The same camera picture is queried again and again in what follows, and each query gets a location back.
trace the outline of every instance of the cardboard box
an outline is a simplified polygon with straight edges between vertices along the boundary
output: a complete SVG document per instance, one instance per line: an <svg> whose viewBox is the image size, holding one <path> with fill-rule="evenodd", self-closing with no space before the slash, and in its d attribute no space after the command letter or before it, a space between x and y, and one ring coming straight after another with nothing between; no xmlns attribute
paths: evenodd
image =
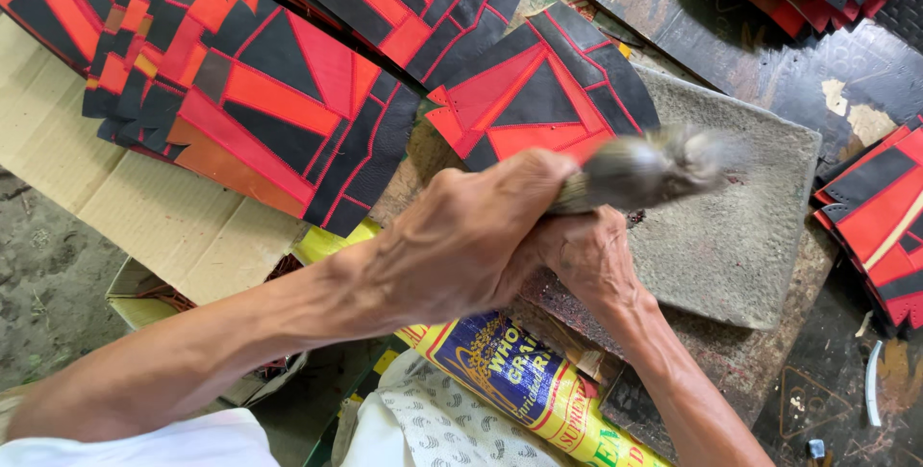
<svg viewBox="0 0 923 467"><path fill-rule="evenodd" d="M0 165L202 305L259 285L306 223L96 137L85 81L0 16Z"/></svg>
<svg viewBox="0 0 923 467"><path fill-rule="evenodd" d="M150 272L138 260L130 257L115 275L115 279L106 292L106 301L132 330L137 330L179 313L176 308L161 300L141 299L137 296L141 292L166 284L163 279ZM221 398L238 407L250 407L270 396L291 380L305 366L307 357L308 353L301 353L287 372L269 382L258 378L255 374L248 374L227 389Z"/></svg>

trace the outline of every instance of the grinding stone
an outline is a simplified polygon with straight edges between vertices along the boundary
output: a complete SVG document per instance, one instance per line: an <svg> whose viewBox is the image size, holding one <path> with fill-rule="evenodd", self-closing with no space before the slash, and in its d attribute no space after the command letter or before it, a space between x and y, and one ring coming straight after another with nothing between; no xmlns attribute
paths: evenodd
<svg viewBox="0 0 923 467"><path fill-rule="evenodd" d="M658 301L738 327L779 324L821 135L726 95L635 66L663 125L746 142L747 168L718 193L649 209L629 231Z"/></svg>

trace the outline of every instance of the wrist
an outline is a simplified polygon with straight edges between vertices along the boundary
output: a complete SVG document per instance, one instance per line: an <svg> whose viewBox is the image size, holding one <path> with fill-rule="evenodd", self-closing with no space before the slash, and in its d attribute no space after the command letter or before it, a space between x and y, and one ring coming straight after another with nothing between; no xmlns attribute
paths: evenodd
<svg viewBox="0 0 923 467"><path fill-rule="evenodd" d="M365 271L375 253L375 240L358 243L261 286L270 331L304 348L396 331L387 287Z"/></svg>

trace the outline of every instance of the patterned fabric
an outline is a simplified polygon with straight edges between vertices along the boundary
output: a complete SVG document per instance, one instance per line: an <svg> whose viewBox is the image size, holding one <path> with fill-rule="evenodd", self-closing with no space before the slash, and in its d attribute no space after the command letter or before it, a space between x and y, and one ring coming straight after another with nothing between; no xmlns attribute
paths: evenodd
<svg viewBox="0 0 923 467"><path fill-rule="evenodd" d="M394 360L375 393L397 417L418 466L574 464L413 350Z"/></svg>
<svg viewBox="0 0 923 467"><path fill-rule="evenodd" d="M628 60L563 2L428 97L443 107L426 117L473 171L532 146L583 162L613 136L660 126Z"/></svg>

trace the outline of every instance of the orange leather piece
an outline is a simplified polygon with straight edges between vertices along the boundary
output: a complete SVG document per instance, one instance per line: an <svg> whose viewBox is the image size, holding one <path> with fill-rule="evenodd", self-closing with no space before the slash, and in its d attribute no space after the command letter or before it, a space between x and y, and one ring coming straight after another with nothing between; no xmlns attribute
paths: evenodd
<svg viewBox="0 0 923 467"><path fill-rule="evenodd" d="M186 169L289 215L300 217L305 209L293 196L279 189L183 119L177 118L174 121L167 142L188 146L175 161Z"/></svg>

